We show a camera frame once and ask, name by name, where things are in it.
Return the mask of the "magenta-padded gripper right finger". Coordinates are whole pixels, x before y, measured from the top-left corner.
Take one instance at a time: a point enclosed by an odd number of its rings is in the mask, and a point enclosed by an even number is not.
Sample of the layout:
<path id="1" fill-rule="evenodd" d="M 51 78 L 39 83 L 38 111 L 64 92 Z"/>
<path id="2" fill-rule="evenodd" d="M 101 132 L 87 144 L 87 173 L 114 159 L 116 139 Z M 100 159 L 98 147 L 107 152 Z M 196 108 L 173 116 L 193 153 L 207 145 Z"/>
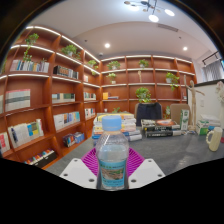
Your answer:
<path id="1" fill-rule="evenodd" d="M 143 187 L 165 176 L 152 158 L 145 159 L 132 148 L 129 149 L 126 171 L 129 189 Z"/>

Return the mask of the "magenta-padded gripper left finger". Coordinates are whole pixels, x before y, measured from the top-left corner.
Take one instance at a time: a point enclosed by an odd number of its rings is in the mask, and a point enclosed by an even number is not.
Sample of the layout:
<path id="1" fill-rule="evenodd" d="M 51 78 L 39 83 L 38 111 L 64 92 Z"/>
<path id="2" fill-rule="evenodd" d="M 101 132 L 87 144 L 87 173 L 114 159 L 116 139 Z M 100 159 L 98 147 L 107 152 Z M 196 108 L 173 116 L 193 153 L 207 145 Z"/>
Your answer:
<path id="1" fill-rule="evenodd" d="M 95 189 L 97 186 L 98 161 L 96 150 L 91 149 L 81 159 L 73 158 L 60 177 L 78 186 Z"/>

